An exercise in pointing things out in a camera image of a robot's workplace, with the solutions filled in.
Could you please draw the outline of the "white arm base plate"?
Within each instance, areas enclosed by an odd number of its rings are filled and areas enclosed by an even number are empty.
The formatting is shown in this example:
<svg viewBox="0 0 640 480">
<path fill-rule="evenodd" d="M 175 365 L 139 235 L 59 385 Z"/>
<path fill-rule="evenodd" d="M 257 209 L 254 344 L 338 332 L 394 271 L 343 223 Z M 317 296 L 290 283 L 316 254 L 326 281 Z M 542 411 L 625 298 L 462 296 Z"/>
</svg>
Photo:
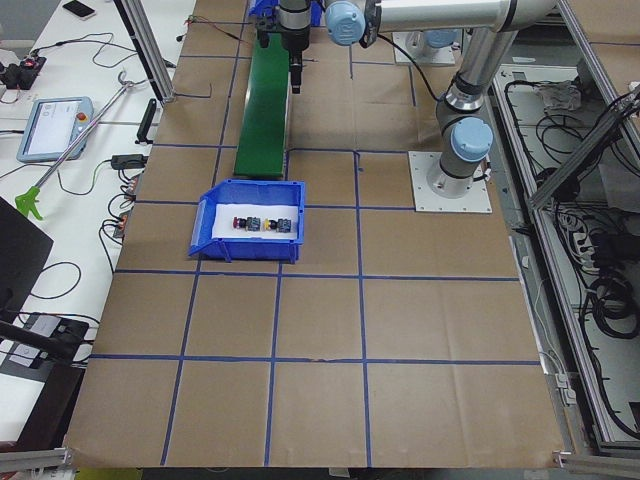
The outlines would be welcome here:
<svg viewBox="0 0 640 480">
<path fill-rule="evenodd" d="M 468 179 L 447 176 L 440 152 L 409 151 L 409 170 L 415 210 L 419 213 L 491 214 L 487 182 L 481 167 Z"/>
<path fill-rule="evenodd" d="M 419 65 L 444 67 L 456 63 L 466 33 L 462 29 L 394 32 L 392 40 L 408 54 L 406 56 L 396 50 L 394 55 L 397 64 L 410 64 L 414 60 Z"/>
</svg>

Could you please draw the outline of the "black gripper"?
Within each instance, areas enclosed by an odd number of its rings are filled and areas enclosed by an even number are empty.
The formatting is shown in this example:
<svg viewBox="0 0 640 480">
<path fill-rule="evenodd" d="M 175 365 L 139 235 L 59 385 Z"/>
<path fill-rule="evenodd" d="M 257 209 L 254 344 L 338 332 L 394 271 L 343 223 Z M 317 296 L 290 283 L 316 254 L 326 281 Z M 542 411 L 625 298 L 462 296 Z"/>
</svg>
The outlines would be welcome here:
<svg viewBox="0 0 640 480">
<path fill-rule="evenodd" d="M 282 45 L 291 53 L 291 91 L 293 94 L 300 94 L 303 72 L 302 52 L 309 46 L 311 1 L 281 0 L 279 2 L 278 23 L 282 30 Z"/>
</svg>

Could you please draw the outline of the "blue bin near arm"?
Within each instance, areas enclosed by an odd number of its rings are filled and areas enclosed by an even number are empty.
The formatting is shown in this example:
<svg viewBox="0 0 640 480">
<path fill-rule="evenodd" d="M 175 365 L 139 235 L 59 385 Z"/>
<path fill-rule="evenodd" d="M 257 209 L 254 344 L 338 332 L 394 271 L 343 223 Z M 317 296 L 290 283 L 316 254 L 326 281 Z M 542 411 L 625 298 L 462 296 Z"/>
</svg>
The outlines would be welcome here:
<svg viewBox="0 0 640 480">
<path fill-rule="evenodd" d="M 198 203 L 188 254 L 297 262 L 304 244 L 306 185 L 227 179 Z"/>
</svg>

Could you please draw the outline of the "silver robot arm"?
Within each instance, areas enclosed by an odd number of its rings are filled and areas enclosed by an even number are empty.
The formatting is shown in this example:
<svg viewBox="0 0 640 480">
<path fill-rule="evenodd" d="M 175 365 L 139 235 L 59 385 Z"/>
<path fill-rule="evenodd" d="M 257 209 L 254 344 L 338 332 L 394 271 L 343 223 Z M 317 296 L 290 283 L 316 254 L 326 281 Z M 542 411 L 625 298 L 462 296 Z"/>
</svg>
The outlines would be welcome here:
<svg viewBox="0 0 640 480">
<path fill-rule="evenodd" d="M 436 108 L 443 151 L 427 173 L 444 198 L 465 196 L 487 157 L 492 129 L 479 118 L 483 96 L 517 32 L 546 16 L 552 1 L 326 1 L 325 25 L 341 46 L 367 48 L 386 32 L 470 28 L 462 64 Z"/>
</svg>

